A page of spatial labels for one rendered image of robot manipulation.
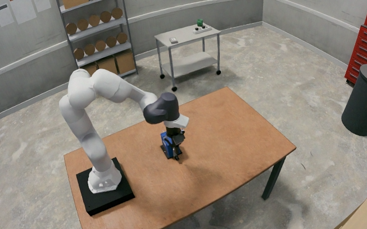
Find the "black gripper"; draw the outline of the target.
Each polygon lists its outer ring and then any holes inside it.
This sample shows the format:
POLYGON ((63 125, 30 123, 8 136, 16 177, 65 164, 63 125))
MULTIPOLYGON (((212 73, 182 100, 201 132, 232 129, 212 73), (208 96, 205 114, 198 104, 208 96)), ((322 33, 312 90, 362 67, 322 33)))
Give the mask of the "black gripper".
POLYGON ((170 145, 170 147, 174 149, 175 154, 179 154, 178 147, 179 147, 180 144, 175 145, 175 143, 173 141, 173 134, 180 133, 181 135, 183 135, 185 133, 185 131, 183 129, 180 129, 180 131, 179 131, 179 129, 180 128, 176 128, 176 127, 174 127, 174 128, 166 127, 166 136, 163 136, 164 140, 167 141, 167 143, 170 145), (172 144, 171 144, 171 142, 169 142, 168 137, 171 138, 172 144))

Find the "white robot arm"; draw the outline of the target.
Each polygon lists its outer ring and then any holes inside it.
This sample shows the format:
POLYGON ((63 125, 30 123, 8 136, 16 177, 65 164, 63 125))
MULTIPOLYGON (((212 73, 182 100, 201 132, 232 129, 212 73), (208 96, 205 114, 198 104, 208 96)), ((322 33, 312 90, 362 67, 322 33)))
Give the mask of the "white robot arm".
POLYGON ((146 122, 152 125, 164 122, 168 128, 185 129, 189 122, 188 117, 179 113, 178 100, 173 93, 162 93, 157 99, 153 93, 142 91, 107 70, 99 69, 92 77, 84 69, 75 70, 70 76, 68 94, 59 101, 59 108, 69 128, 92 161, 93 171, 89 174, 88 185, 94 194, 116 190, 122 177, 108 153, 106 155, 106 146, 93 125, 90 125, 92 122, 85 111, 96 99, 97 94, 114 103, 121 103, 126 98, 136 101, 146 122))

